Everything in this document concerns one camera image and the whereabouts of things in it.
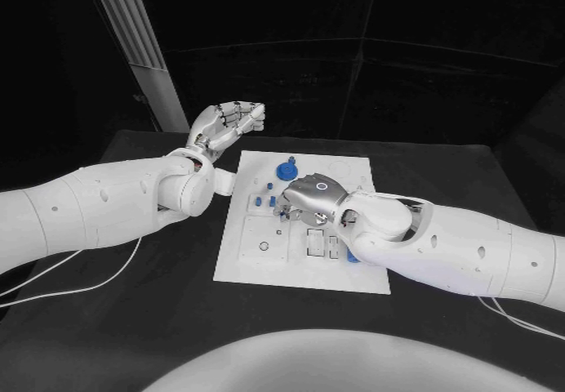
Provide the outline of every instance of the white cable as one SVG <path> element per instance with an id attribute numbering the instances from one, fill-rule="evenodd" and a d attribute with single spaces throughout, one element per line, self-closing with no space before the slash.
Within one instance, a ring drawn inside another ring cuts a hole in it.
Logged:
<path id="1" fill-rule="evenodd" d="M 33 282 L 40 276 L 43 276 L 52 269 L 54 269 L 64 261 L 70 260 L 82 251 L 76 251 L 63 261 L 59 261 L 52 267 L 49 267 L 40 274 L 37 274 L 31 279 L 27 279 L 21 284 L 13 287 L 8 291 L 3 292 L 0 296 L 10 294 L 14 290 L 23 287 L 27 283 Z"/>
<path id="2" fill-rule="evenodd" d="M 39 298 L 44 298 L 47 296 L 62 296 L 64 294 L 75 294 L 76 292 L 86 292 L 89 290 L 93 290 L 95 288 L 103 286 L 119 275 L 121 271 L 125 269 L 126 265 L 129 264 L 129 261 L 131 261 L 132 257 L 135 256 L 135 252 L 138 251 L 138 244 L 135 245 L 135 249 L 132 250 L 129 259 L 126 259 L 126 262 L 122 265 L 122 267 L 119 268 L 118 272 L 102 283 L 99 283 L 99 284 L 96 284 L 95 286 L 90 286 L 90 287 L 79 288 L 76 290 L 69 290 L 67 292 L 50 292 L 49 294 L 40 294 L 39 296 L 31 296 L 30 298 L 24 298 L 23 300 L 8 302 L 7 304 L 1 304 L 0 308 L 4 308 L 5 306 L 11 306 L 14 304 L 21 304 L 23 302 L 27 302 L 27 301 L 31 301 L 31 300 L 37 300 Z"/>
<path id="3" fill-rule="evenodd" d="M 477 296 L 480 303 L 494 312 L 498 313 L 500 315 L 503 315 L 519 327 L 529 329 L 533 332 L 539 332 L 543 335 L 549 335 L 552 337 L 556 337 L 557 339 L 562 339 L 565 341 L 565 336 L 557 335 L 556 333 L 553 333 L 552 331 L 547 331 L 546 329 L 537 327 L 534 324 L 526 323 L 523 320 L 520 320 L 519 318 L 510 316 L 506 312 L 503 307 L 500 306 L 500 304 L 497 303 L 495 298 L 491 298 L 494 304 L 497 305 L 497 308 L 500 310 L 495 310 L 491 306 L 488 306 L 484 301 L 482 298 L 480 296 Z"/>

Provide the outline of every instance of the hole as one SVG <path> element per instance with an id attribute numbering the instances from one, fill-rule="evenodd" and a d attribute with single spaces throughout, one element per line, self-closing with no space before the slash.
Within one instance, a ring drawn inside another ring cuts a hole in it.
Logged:
<path id="1" fill-rule="evenodd" d="M 101 190 L 101 191 L 99 191 L 99 198 L 103 200 L 103 202 L 108 201 L 108 193 L 106 193 L 105 190 Z"/>

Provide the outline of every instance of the dark wall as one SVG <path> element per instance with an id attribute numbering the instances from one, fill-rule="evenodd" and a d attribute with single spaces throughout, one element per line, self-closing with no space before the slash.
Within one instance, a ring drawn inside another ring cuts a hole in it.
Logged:
<path id="1" fill-rule="evenodd" d="M 255 100 L 272 136 L 493 146 L 565 58 L 557 0 L 144 3 L 188 120 Z"/>
<path id="2" fill-rule="evenodd" d="M 95 2 L 18 3 L 4 13 L 15 23 L 4 36 L 0 190 L 95 164 L 118 129 L 154 129 Z"/>
<path id="3" fill-rule="evenodd" d="M 539 230 L 565 235 L 565 78 L 494 153 Z"/>

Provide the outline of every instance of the blue part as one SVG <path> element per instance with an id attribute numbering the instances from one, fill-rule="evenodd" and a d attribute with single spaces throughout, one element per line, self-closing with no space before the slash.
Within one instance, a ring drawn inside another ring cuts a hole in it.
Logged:
<path id="1" fill-rule="evenodd" d="M 350 252 L 350 249 L 347 248 L 347 262 L 348 263 L 357 263 L 359 260 L 356 259 L 356 257 L 353 256 L 353 253 Z"/>
<path id="2" fill-rule="evenodd" d="M 292 181 L 297 178 L 298 168 L 294 165 L 295 162 L 294 157 L 289 157 L 288 162 L 281 163 L 276 167 L 276 177 L 282 181 Z"/>

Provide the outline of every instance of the robotic hand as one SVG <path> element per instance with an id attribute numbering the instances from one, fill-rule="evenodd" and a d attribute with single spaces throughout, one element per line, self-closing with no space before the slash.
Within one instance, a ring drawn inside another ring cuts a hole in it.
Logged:
<path id="1" fill-rule="evenodd" d="M 418 282 L 565 311 L 563 237 L 418 198 L 348 194 L 320 174 L 288 185 L 273 214 L 312 226 L 330 223 L 360 262 Z"/>
<path id="2" fill-rule="evenodd" d="M 0 193 L 0 273 L 59 252 L 111 247 L 199 216 L 235 174 L 213 162 L 240 135 L 263 129 L 265 106 L 227 102 L 200 113 L 186 148 L 161 158 L 82 167 Z"/>

